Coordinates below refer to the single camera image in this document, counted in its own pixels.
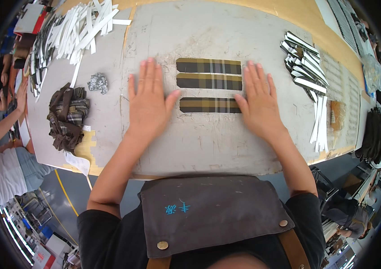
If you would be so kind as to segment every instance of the floor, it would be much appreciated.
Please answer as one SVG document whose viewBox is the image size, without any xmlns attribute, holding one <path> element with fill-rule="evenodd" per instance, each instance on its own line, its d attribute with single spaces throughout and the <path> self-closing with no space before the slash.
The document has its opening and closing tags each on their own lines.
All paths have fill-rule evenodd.
<svg viewBox="0 0 381 269">
<path fill-rule="evenodd" d="M 348 154 L 317 164 L 322 173 L 333 182 L 335 186 L 341 187 L 342 176 L 358 165 L 359 160 L 352 159 Z M 78 243 L 77 216 L 86 210 L 86 204 L 90 195 L 90 188 L 84 175 L 67 170 L 58 169 L 44 179 L 36 194 L 48 202 L 55 217 L 49 222 L 51 228 L 61 236 L 67 238 L 71 243 Z M 92 186 L 97 176 L 89 176 Z M 270 174 L 259 177 L 261 180 L 270 181 L 276 188 L 280 200 L 286 202 L 289 198 L 283 173 Z M 123 201 L 120 204 L 121 215 L 134 210 L 140 203 L 137 193 L 143 186 L 144 181 L 130 180 L 126 187 Z"/>
</svg>

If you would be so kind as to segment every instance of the apron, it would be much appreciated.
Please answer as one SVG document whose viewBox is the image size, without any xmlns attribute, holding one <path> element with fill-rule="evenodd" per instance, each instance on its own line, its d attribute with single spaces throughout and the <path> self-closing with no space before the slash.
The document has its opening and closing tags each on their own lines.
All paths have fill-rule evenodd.
<svg viewBox="0 0 381 269">
<path fill-rule="evenodd" d="M 279 236 L 292 269 L 310 269 L 295 224 L 269 181 L 254 176 L 152 180 L 140 198 L 147 269 L 168 269 L 174 254 L 267 234 Z"/>
</svg>

